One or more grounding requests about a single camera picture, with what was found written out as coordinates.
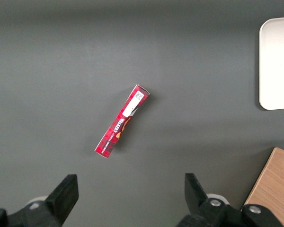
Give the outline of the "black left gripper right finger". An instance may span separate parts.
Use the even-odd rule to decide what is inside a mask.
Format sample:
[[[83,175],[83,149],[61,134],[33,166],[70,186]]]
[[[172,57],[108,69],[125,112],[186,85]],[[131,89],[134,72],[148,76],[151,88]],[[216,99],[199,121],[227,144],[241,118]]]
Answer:
[[[219,198],[210,198],[195,174],[185,174],[185,200],[189,215],[177,224],[178,227],[282,227],[273,212],[258,204],[244,205],[234,209]]]

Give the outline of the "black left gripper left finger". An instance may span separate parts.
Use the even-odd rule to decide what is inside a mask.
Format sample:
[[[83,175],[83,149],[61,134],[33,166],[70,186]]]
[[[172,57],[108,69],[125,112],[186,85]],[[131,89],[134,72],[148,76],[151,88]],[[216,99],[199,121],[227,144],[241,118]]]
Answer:
[[[61,227],[78,198],[77,175],[67,175],[45,200],[30,202],[10,215],[0,209],[0,227]]]

